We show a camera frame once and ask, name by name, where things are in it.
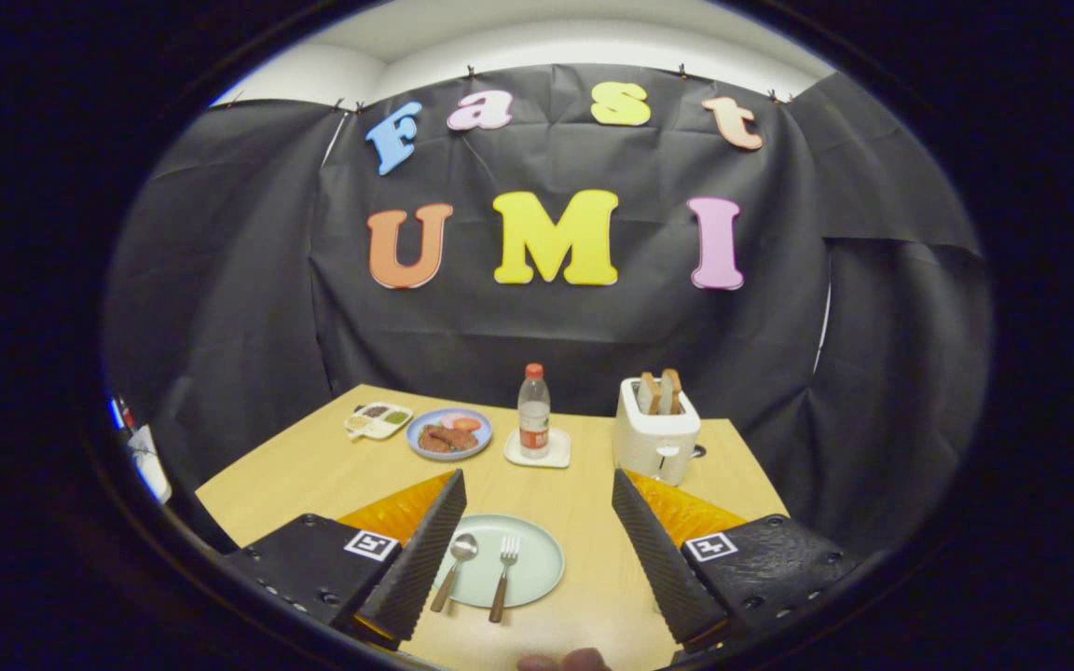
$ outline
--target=white ceiling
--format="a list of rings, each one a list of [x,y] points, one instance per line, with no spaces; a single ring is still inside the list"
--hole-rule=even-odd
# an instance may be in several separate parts
[[[557,18],[621,18],[744,46],[822,79],[830,65],[749,18],[703,0],[393,0],[317,32],[307,42],[342,46],[384,63],[452,39]]]

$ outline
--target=orange textured pad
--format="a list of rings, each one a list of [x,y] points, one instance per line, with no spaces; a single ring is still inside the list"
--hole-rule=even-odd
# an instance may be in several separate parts
[[[441,487],[453,476],[453,470],[442,472],[441,476],[431,477],[422,480],[421,483],[413,484],[377,500],[374,505],[366,505],[361,509],[344,514],[337,522],[353,526],[355,529],[373,531],[388,538],[400,540],[402,545],[408,544],[417,533],[417,526],[421,519],[425,517],[430,506],[434,505],[435,498],[441,493]]]
[[[678,487],[670,487],[659,480],[653,480],[652,477],[644,477],[626,469],[624,475],[636,485],[636,490],[649,505],[649,510],[657,515],[657,522],[665,527],[669,538],[673,539],[674,548],[681,548],[688,539],[727,531],[746,522],[722,507],[709,505]]]

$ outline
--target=metal spoon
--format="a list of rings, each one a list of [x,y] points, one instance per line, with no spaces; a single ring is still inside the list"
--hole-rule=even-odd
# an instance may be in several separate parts
[[[447,573],[447,579],[441,582],[438,596],[435,596],[434,602],[430,604],[430,610],[434,612],[441,611],[441,608],[447,606],[447,597],[450,596],[450,587],[455,583],[455,571],[459,570],[459,565],[462,561],[475,559],[475,554],[478,553],[478,543],[475,540],[475,536],[460,534],[455,542],[450,545],[450,553],[455,556],[455,565],[451,566],[450,572]]]

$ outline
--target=plastic bottle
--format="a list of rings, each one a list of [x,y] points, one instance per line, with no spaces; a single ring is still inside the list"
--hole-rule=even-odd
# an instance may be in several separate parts
[[[549,408],[546,369],[540,363],[526,365],[517,409],[520,411],[520,451],[528,458],[549,454]]]

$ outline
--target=toaster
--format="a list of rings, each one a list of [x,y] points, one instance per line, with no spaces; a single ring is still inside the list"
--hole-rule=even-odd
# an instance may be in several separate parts
[[[612,429],[612,457],[618,468],[655,477],[677,487],[686,477],[686,467],[695,454],[695,440],[702,427],[698,412],[679,392],[679,414],[644,414],[636,403],[640,378],[619,383],[615,425]]]

